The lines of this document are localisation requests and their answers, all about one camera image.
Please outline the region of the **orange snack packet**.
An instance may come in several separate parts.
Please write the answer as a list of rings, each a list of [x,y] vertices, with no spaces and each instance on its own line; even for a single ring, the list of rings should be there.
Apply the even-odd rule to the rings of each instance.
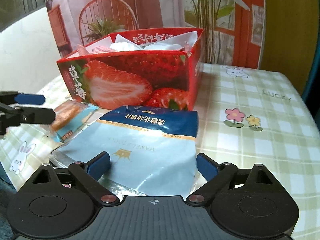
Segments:
[[[67,100],[56,109],[54,122],[48,126],[48,136],[56,142],[67,142],[84,127],[89,118],[98,110],[92,104]]]

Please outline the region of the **blue cotton pad bag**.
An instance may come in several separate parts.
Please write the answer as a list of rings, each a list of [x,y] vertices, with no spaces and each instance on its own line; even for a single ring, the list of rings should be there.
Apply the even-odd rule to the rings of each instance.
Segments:
[[[186,197],[195,186],[196,111],[122,106],[101,116],[52,152],[60,167],[105,151],[106,180],[132,193]]]

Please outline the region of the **printed room scene backdrop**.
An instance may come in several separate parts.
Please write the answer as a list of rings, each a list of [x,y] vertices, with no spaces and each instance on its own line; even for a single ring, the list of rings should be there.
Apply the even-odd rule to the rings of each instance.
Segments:
[[[264,0],[45,0],[61,56],[122,30],[193,27],[205,31],[205,61],[259,68]]]

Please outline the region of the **pink mesh cloth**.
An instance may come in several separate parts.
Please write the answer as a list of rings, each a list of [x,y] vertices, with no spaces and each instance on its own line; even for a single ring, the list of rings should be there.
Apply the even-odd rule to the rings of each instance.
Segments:
[[[80,56],[117,52],[117,50],[112,49],[108,46],[97,46],[96,44],[92,44],[89,46],[77,44],[76,49]]]

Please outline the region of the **white cloth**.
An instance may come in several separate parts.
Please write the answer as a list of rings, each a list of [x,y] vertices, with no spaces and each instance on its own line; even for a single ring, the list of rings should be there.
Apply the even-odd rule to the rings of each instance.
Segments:
[[[137,45],[121,35],[116,36],[116,41],[109,48],[115,51],[140,51],[140,50],[181,50],[183,46],[176,43],[156,42],[147,45]]]

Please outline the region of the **red strawberry cardboard box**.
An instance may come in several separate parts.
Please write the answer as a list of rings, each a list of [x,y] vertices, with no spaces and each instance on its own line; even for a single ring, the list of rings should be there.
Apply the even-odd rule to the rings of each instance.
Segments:
[[[104,109],[123,105],[191,110],[203,70],[204,30],[151,28],[111,33],[87,45],[110,46],[121,35],[137,45],[176,43],[181,50],[118,51],[57,62],[71,97]]]

